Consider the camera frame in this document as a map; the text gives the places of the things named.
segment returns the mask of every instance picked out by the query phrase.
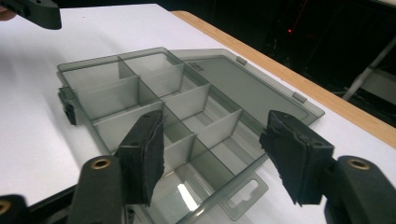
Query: open lid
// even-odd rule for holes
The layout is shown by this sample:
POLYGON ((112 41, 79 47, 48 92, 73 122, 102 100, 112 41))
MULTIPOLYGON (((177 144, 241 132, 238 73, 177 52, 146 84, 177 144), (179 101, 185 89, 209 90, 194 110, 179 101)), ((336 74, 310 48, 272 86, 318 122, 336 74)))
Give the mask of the open lid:
POLYGON ((293 115, 309 125, 324 111, 226 49, 171 50, 265 126, 270 110, 293 115))

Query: clamp jaw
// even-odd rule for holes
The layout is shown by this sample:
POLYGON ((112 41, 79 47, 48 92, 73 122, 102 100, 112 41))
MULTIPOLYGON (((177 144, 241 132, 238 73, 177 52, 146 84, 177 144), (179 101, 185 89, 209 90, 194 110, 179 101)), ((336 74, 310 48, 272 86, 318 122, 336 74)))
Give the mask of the clamp jaw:
POLYGON ((0 0, 0 6, 43 28, 62 28, 61 12, 50 0, 0 0))
POLYGON ((353 156, 332 158, 334 147, 297 118, 270 111, 260 142, 294 203, 328 201, 328 223, 393 223, 396 189, 378 167, 353 156))

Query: workbench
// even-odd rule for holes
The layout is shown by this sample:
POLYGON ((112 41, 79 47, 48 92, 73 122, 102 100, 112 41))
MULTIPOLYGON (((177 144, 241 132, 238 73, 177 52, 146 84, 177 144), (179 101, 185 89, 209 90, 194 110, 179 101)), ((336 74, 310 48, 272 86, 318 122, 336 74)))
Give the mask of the workbench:
MULTIPOLYGON (((377 164, 396 185, 396 129, 290 71, 188 12, 157 5, 62 9, 63 28, 22 18, 0 22, 0 194, 28 204, 75 185, 88 159, 100 155, 88 130, 72 126, 57 96, 57 65, 141 49, 228 49, 325 111, 310 128, 335 145, 334 157, 377 164)), ((323 207, 293 205, 275 166, 256 170, 269 190, 237 223, 325 223, 323 207)), ((230 221, 215 206, 199 222, 230 221)))

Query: metal stand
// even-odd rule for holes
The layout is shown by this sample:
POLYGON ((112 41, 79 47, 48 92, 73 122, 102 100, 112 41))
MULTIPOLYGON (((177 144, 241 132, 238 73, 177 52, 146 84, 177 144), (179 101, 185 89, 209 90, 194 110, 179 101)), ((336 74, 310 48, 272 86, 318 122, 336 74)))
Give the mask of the metal stand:
POLYGON ((379 53, 379 55, 374 59, 374 61, 369 64, 366 69, 353 81, 349 90, 347 90, 346 94, 343 96, 343 99, 348 101, 353 94, 361 87, 364 81, 374 72, 374 70, 378 67, 381 61, 388 55, 388 53, 395 47, 396 45, 396 36, 387 44, 387 46, 379 53))

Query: plastic storage box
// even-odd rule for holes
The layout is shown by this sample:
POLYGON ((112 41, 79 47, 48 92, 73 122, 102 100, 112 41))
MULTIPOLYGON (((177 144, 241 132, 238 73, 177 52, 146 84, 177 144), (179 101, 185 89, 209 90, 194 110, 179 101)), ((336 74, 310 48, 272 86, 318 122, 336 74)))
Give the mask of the plastic storage box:
POLYGON ((217 203, 237 220, 268 190, 254 173, 267 159, 259 137, 268 111, 305 124, 324 114, 225 49, 147 49, 61 64, 59 78, 66 113, 90 128, 104 154, 140 116, 163 112, 165 172, 151 206, 134 206, 145 222, 192 222, 217 203), (250 199, 236 203, 245 186, 250 199))

